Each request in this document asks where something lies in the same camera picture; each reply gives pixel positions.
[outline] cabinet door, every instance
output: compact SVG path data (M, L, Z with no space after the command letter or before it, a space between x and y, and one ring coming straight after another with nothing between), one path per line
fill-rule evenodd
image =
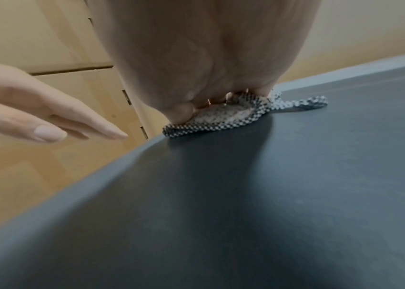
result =
M146 141L142 124L113 69L39 76L84 101L124 130L124 141L67 140L35 144L0 135L0 224L43 202Z
M111 65L83 0L0 0L0 63L29 73Z

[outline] checkered fabric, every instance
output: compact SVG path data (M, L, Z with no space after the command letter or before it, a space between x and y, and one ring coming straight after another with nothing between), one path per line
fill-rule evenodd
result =
M163 134L168 138L175 138L199 131L228 130L257 121L272 110L303 111L328 105L324 96L292 101L282 100L280 96L281 93L258 97L248 92L232 95L226 104L211 105L197 111L185 124L168 124L163 128Z

